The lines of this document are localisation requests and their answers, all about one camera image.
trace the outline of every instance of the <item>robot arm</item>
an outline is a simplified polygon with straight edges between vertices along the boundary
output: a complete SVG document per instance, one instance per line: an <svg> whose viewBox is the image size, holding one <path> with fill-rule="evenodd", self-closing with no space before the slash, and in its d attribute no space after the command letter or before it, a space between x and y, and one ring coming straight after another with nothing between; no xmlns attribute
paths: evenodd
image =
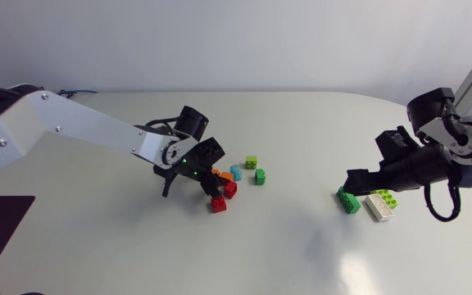
<svg viewBox="0 0 472 295"><path fill-rule="evenodd" d="M172 121L174 128L168 124ZM0 169L23 157L44 133L52 132L154 164L154 172L166 178L165 197L177 174L201 182L207 194L218 197L220 183L211 167L225 153L213 138L199 143L207 123L201 113L184 107L176 118L132 126L31 85L0 89ZM153 128L155 124L165 125Z"/></svg>
<svg viewBox="0 0 472 295"><path fill-rule="evenodd" d="M348 170L344 190L362 195L376 189L400 192L424 186L431 213L440 221L455 219L461 207L459 188L472 188L472 116L460 118L453 101L449 88L438 88L412 100L407 115L424 146L402 126L384 131L376 139L383 155L380 170ZM439 215L430 201L430 184L445 179L454 205L448 217Z"/></svg>

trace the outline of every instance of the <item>lego brick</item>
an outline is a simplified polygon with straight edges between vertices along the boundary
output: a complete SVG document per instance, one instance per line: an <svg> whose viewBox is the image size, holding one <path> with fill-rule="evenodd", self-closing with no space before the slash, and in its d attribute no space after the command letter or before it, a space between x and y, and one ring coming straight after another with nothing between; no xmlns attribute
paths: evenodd
<svg viewBox="0 0 472 295"><path fill-rule="evenodd" d="M256 169L256 174L254 176L256 179L256 184L257 185L263 185L266 181L266 173L263 171L263 169Z"/></svg>
<svg viewBox="0 0 472 295"><path fill-rule="evenodd" d="M214 213L227 210L227 204L225 203L225 199L222 196L212 198L211 204L212 204L212 212Z"/></svg>
<svg viewBox="0 0 472 295"><path fill-rule="evenodd" d="M234 197L234 194L236 194L237 191L238 191L238 185L234 181L229 181L229 183L225 185L223 194L229 199L232 199Z"/></svg>
<svg viewBox="0 0 472 295"><path fill-rule="evenodd" d="M245 169L256 169L258 165L257 157L245 157Z"/></svg>
<svg viewBox="0 0 472 295"><path fill-rule="evenodd" d="M365 198L365 203L367 203L367 206L374 213L378 221L390 220L394 216L391 208L385 203L382 196L377 193L368 195Z"/></svg>
<svg viewBox="0 0 472 295"><path fill-rule="evenodd" d="M242 180L242 171L239 169L238 165L232 165L229 172L234 175L234 181Z"/></svg>
<svg viewBox="0 0 472 295"><path fill-rule="evenodd" d="M350 193L345 193L343 187L340 187L336 196L338 196L338 199L342 203L343 209L345 209L347 214L355 214L361 208L361 204L358 202L356 197Z"/></svg>
<svg viewBox="0 0 472 295"><path fill-rule="evenodd" d="M224 184L227 184L229 181L234 181L234 175L230 174L229 172L221 172L220 179Z"/></svg>
<svg viewBox="0 0 472 295"><path fill-rule="evenodd" d="M392 194L387 190L387 189L377 189L375 191L372 191L370 193L377 193L379 194L385 203L389 206L389 208L394 209L398 206L397 200L394 199Z"/></svg>

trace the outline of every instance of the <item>lime green lego brick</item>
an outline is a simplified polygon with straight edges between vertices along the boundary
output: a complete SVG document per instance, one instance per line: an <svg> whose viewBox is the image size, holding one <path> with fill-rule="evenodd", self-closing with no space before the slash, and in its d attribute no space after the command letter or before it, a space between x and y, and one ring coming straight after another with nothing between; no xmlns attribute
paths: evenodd
<svg viewBox="0 0 472 295"><path fill-rule="evenodd" d="M245 157L245 169L256 169L257 164L257 157Z"/></svg>
<svg viewBox="0 0 472 295"><path fill-rule="evenodd" d="M263 185L266 181L266 173L263 171L263 169L256 169L256 174L254 176L256 179L256 184L257 185Z"/></svg>
<svg viewBox="0 0 472 295"><path fill-rule="evenodd" d="M345 209L347 214L355 214L360 210L361 204L358 199L350 193L345 193L343 187L340 187L336 195L340 199L343 209Z"/></svg>
<svg viewBox="0 0 472 295"><path fill-rule="evenodd" d="M398 206L397 200L394 199L392 194L387 189L377 189L372 191L371 193L377 193L382 196L383 200L389 206L389 208L394 209Z"/></svg>

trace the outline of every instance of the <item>teal lego brick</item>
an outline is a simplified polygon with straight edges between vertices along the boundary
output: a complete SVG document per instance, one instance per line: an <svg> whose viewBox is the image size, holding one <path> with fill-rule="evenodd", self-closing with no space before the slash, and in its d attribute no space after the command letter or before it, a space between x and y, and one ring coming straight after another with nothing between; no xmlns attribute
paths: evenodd
<svg viewBox="0 0 472 295"><path fill-rule="evenodd" d="M256 169L258 165L257 157L245 157L245 169Z"/></svg>
<svg viewBox="0 0 472 295"><path fill-rule="evenodd" d="M266 181L266 173L263 171L263 169L256 169L256 174L254 177L256 179L256 185L263 185Z"/></svg>
<svg viewBox="0 0 472 295"><path fill-rule="evenodd" d="M234 175L234 181L242 180L242 171L239 169L238 165L232 165L229 172Z"/></svg>
<svg viewBox="0 0 472 295"><path fill-rule="evenodd" d="M397 200L394 199L392 194L387 189L377 189L372 191L371 193L377 193L382 196L383 200L389 206L389 208L394 209L398 206Z"/></svg>
<svg viewBox="0 0 472 295"><path fill-rule="evenodd" d="M345 212L347 214L355 214L358 212L358 210L360 210L360 202L358 202L354 195L350 193L345 193L343 191L343 187L340 187L340 189L336 193L336 196L342 203L343 209L345 209Z"/></svg>

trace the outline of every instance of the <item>white wall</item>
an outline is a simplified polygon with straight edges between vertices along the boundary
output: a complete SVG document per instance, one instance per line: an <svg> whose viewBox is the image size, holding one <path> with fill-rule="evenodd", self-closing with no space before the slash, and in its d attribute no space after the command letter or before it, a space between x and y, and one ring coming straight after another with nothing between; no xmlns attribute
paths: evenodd
<svg viewBox="0 0 472 295"><path fill-rule="evenodd" d="M406 103L471 67L472 0L0 0L0 86Z"/></svg>

